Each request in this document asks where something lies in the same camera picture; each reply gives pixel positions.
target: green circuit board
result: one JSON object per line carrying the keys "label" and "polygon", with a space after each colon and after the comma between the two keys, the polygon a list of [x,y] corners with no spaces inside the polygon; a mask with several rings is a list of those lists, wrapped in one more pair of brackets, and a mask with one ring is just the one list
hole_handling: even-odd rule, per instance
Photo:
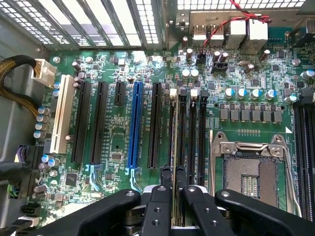
{"label": "green circuit board", "polygon": [[[72,142],[67,144],[67,153],[62,155],[55,154],[54,157],[60,159],[61,164],[55,168],[58,171],[57,177],[50,177],[48,172],[42,172],[41,182],[47,184],[48,195],[44,199],[35,200],[42,205],[41,226],[51,223],[54,220],[63,217],[75,210],[78,210],[88,204],[91,204],[101,198],[109,196],[116,191],[126,188],[133,188],[142,192],[143,189],[152,184],[159,184],[159,167],[166,165],[169,154],[170,144],[169,125],[170,125],[170,104],[165,102],[165,85],[177,88],[178,81],[183,82],[183,87],[188,91],[198,87],[193,79],[182,79],[183,69],[195,69],[199,71],[198,81],[200,81],[200,90],[208,92],[208,102],[206,108],[206,140],[209,140],[210,130],[215,136],[217,132],[223,131],[229,141],[252,142],[252,143],[270,143],[275,134],[284,137],[292,157],[293,176],[296,179],[294,135],[293,135],[293,116],[292,107],[285,103],[284,98],[287,93],[298,95],[298,91],[303,85],[304,88],[313,88],[314,83],[304,83],[300,78],[301,72],[311,68],[313,58],[307,55],[314,50],[313,45],[308,45],[304,49],[290,49],[287,42],[274,43],[268,42],[262,49],[271,51],[271,55],[265,61],[260,62],[258,55],[242,56],[239,51],[225,50],[229,53],[228,70],[226,73],[211,73],[210,66],[196,65],[186,61],[185,48],[176,45],[170,51],[146,51],[146,52],[114,52],[114,51],[62,51],[54,52],[51,55],[50,63],[57,68],[56,81],[59,81],[61,75],[74,76],[74,68],[71,65],[74,61],[80,60],[89,77],[86,81],[92,83],[92,93],[90,101],[88,127],[85,138],[85,151],[82,164],[71,162]],[[210,53],[222,49],[211,48]],[[279,57],[279,52],[284,52],[284,56]],[[61,61],[54,63],[53,58],[59,57]],[[93,62],[85,63],[87,57],[92,57]],[[113,63],[114,58],[122,59],[121,65]],[[140,58],[140,63],[135,63],[134,59]],[[300,66],[293,66],[292,60],[299,58],[302,63]],[[239,65],[242,60],[249,60],[255,66],[255,71],[250,74],[244,74],[244,67]],[[143,112],[141,124],[140,151],[138,157],[138,168],[127,169],[126,162],[128,156],[129,127],[132,107],[133,82],[142,81],[144,84]],[[114,105],[115,83],[121,80],[126,84],[126,99],[123,107]],[[90,183],[89,155],[90,143],[92,138],[92,125],[95,116],[95,103],[97,83],[105,81],[109,85],[107,107],[106,107],[106,128],[102,146],[101,167],[97,171],[95,184],[96,190]],[[152,84],[161,82],[163,87],[162,109],[161,109],[161,130],[159,137],[158,163],[157,169],[147,168],[150,118],[152,107]],[[247,95],[243,100],[238,100],[235,95],[231,99],[226,99],[224,92],[227,88],[237,91],[244,88]],[[255,101],[250,100],[249,94],[253,89],[259,89],[261,95]],[[275,97],[272,101],[264,98],[267,90],[274,89]],[[49,107],[52,99],[52,90],[46,88],[43,99],[43,106]],[[241,122],[240,120],[230,121],[222,120],[220,110],[229,109],[234,104],[235,109],[240,109],[240,104],[245,105],[245,109],[250,110],[250,105],[255,105],[255,109],[261,109],[264,106],[266,111],[274,106],[276,111],[281,112],[281,122]],[[78,106],[78,95],[72,105],[71,122],[69,134],[74,134],[76,112]],[[52,130],[53,119],[49,123],[49,129]],[[189,140],[189,105],[187,106],[186,123],[186,145]],[[113,158],[113,154],[120,153],[121,159]],[[205,187],[210,190],[210,163],[209,163],[209,142],[205,146]],[[286,210],[286,186],[285,186],[285,163],[277,163],[277,197],[278,207]],[[216,190],[220,190],[224,185],[224,164],[223,158],[218,157],[216,162]],[[62,204],[57,204],[56,195],[63,195]]]}

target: black pcie slot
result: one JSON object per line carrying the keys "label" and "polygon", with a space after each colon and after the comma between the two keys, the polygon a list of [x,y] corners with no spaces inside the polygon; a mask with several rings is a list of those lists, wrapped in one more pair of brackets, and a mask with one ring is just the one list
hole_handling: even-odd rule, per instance
{"label": "black pcie slot", "polygon": [[93,136],[91,142],[90,164],[99,165],[101,161],[107,94],[108,84],[106,82],[98,82],[95,120],[92,129]]}
{"label": "black pcie slot", "polygon": [[89,118],[90,96],[91,83],[83,82],[80,88],[71,162],[81,163],[83,159],[85,135]]}
{"label": "black pcie slot", "polygon": [[158,144],[161,121],[162,83],[153,83],[148,168],[156,169],[158,162]]}
{"label": "black pcie slot", "polygon": [[199,104],[199,138],[198,138],[198,172],[197,185],[204,186],[205,173],[205,139],[206,139],[206,107],[207,107],[207,91],[203,96],[204,91],[201,91],[201,98]]}
{"label": "black pcie slot", "polygon": [[189,108],[189,138],[188,138],[188,158],[187,158],[187,179],[189,184],[194,184],[195,167],[195,141],[196,141],[196,104],[190,103]]}

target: screw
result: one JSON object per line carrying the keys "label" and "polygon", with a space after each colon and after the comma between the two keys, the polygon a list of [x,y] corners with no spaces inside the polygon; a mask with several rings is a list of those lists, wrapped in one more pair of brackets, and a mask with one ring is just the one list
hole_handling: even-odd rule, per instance
{"label": "screw", "polygon": [[230,196],[230,193],[227,191],[223,191],[223,192],[221,192],[221,195],[224,197],[228,197],[228,196]]}

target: motherboard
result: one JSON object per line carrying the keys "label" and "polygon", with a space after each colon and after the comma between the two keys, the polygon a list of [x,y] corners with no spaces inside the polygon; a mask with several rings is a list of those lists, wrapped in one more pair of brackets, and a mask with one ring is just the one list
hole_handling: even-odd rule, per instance
{"label": "motherboard", "polygon": [[45,194],[29,198],[41,205],[39,226],[122,189],[141,193],[163,166],[184,166],[211,194],[228,188],[300,214],[312,200],[299,169],[305,112],[293,105],[313,97],[315,47],[292,49],[287,29],[269,31],[257,55],[182,43],[54,52],[36,131]]}

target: wire bundle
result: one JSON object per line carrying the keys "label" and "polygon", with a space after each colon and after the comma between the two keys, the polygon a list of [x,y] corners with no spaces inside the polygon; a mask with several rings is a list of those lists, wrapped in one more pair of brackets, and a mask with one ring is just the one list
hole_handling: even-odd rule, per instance
{"label": "wire bundle", "polygon": [[4,86],[5,77],[16,67],[24,64],[29,64],[34,69],[35,76],[39,76],[41,63],[28,56],[18,55],[0,61],[0,96],[21,104],[29,109],[34,116],[37,116],[37,104],[31,97],[10,91]]}
{"label": "wire bundle", "polygon": [[258,21],[261,21],[261,22],[267,23],[267,24],[271,22],[271,18],[269,16],[267,16],[267,15],[256,16],[255,14],[249,13],[248,11],[242,9],[241,6],[238,3],[235,2],[235,0],[229,0],[229,1],[235,6],[235,8],[238,11],[242,12],[245,15],[245,17],[235,17],[235,18],[231,18],[230,20],[222,22],[221,25],[219,25],[219,27],[216,28],[210,34],[210,36],[205,40],[205,42],[202,45],[202,48],[205,48],[207,46],[207,43],[210,42],[212,36],[215,35],[218,32],[219,29],[221,29],[224,25],[226,25],[229,22],[240,21],[240,20],[249,20],[249,19],[258,20]]}

